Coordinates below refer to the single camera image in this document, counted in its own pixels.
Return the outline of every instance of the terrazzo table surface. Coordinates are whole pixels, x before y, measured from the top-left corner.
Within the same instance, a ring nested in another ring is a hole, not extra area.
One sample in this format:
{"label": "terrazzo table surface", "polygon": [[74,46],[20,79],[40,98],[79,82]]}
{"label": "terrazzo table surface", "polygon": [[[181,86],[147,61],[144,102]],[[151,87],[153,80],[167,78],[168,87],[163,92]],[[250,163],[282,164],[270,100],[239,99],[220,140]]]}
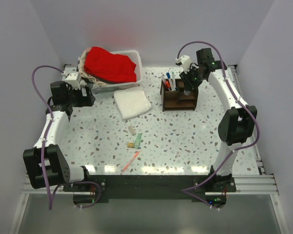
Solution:
{"label": "terrazzo table surface", "polygon": [[[132,125],[142,133],[141,149],[124,175],[207,175],[221,143],[217,131],[224,115],[221,102],[204,81],[195,111],[162,112],[160,76],[167,71],[178,74],[181,69],[143,68],[140,85],[152,109],[138,117],[122,120],[113,93],[95,94],[92,107],[74,108],[60,143],[67,162],[86,165],[90,174],[119,175],[137,151],[127,148],[136,138],[128,130]],[[254,148],[238,153],[233,174],[259,174]]]}

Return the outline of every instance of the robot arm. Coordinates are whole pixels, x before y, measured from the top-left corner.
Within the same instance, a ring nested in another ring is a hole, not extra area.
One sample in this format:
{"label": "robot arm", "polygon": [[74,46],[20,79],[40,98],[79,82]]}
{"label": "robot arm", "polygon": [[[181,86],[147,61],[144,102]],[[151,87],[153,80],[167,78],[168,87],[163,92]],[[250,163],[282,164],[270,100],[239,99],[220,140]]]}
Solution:
{"label": "robot arm", "polygon": [[[51,114],[46,111],[46,123],[39,140],[32,149],[25,150],[23,159],[27,169],[28,177],[33,188],[45,187],[41,167],[42,141],[45,140],[44,158],[49,160],[46,166],[49,185],[58,185],[69,182],[81,181],[87,177],[87,170],[84,167],[70,167],[64,158],[59,143],[63,136],[65,126],[70,121],[73,107],[92,106],[95,98],[91,89],[87,86],[80,86],[80,75],[78,72],[71,73],[64,81],[57,81],[50,84],[53,105]],[[43,135],[49,122],[52,121],[45,139]]]}
{"label": "robot arm", "polygon": [[[241,147],[246,142],[254,129],[254,122],[248,113],[237,103],[232,92],[229,90],[226,80],[223,77],[220,61],[215,61],[211,49],[202,49],[196,52],[198,60],[198,68],[193,64],[189,56],[182,56],[177,59],[176,64],[182,65],[184,71],[180,74],[180,78],[185,84],[185,94],[189,94],[190,90],[198,89],[203,80],[207,80],[215,89],[219,96],[225,115],[218,126],[218,134],[222,140],[218,157],[212,167],[216,169],[220,167],[226,156],[233,149]],[[226,70],[226,77],[232,77],[230,71]],[[240,102],[245,105],[254,117],[257,115],[255,106],[249,106],[247,102],[240,96],[234,84],[230,79],[228,82],[233,93],[238,97]],[[234,151],[230,158],[225,162],[221,169],[217,172],[218,176],[231,176],[232,166],[236,158],[237,151]]]}

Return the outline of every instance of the cable tie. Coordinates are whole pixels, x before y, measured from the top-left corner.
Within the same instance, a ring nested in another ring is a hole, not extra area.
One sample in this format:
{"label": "cable tie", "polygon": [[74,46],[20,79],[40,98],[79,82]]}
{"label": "cable tie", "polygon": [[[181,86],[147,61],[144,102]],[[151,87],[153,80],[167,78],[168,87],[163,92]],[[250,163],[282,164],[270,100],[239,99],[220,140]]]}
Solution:
{"label": "cable tie", "polygon": [[240,100],[241,100],[241,96],[239,96],[239,97],[236,99],[235,103],[238,103]]}

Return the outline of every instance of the pen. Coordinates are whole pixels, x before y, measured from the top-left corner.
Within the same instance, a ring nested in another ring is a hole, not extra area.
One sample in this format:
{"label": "pen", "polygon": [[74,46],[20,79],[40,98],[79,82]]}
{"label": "pen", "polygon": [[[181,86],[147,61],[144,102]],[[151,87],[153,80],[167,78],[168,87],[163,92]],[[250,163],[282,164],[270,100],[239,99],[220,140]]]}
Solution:
{"label": "pen", "polygon": [[169,81],[169,84],[170,84],[170,88],[171,88],[171,90],[172,90],[172,91],[175,90],[175,88],[174,88],[174,84],[172,83],[172,79],[170,78],[170,74],[169,74],[169,72],[166,73],[166,76],[167,76],[167,78],[168,78],[168,81]]}
{"label": "pen", "polygon": [[174,72],[171,72],[171,76],[172,76],[172,83],[173,83],[173,85],[174,85],[174,88],[175,88],[175,90],[177,90],[177,87],[176,87],[176,79],[175,79],[175,74],[174,74]]}
{"label": "pen", "polygon": [[124,169],[121,170],[122,173],[124,173],[124,171],[129,167],[129,165],[135,160],[135,158],[138,156],[138,154],[140,153],[140,151],[138,151],[134,157],[129,161],[129,163],[127,163],[127,165],[124,167]]}
{"label": "pen", "polygon": [[169,90],[169,86],[168,86],[168,84],[167,84],[167,82],[166,82],[166,79],[165,79],[165,77],[164,77],[164,74],[161,76],[161,78],[162,78],[162,81],[163,81],[165,87]]}

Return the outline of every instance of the white towel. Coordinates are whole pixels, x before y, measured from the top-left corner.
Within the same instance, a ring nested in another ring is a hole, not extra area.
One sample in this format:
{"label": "white towel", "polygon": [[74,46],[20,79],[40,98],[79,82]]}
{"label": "white towel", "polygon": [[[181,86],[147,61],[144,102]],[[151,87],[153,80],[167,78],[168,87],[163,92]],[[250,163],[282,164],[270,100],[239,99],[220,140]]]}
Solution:
{"label": "white towel", "polygon": [[115,91],[114,98],[123,119],[136,117],[152,108],[142,87]]}

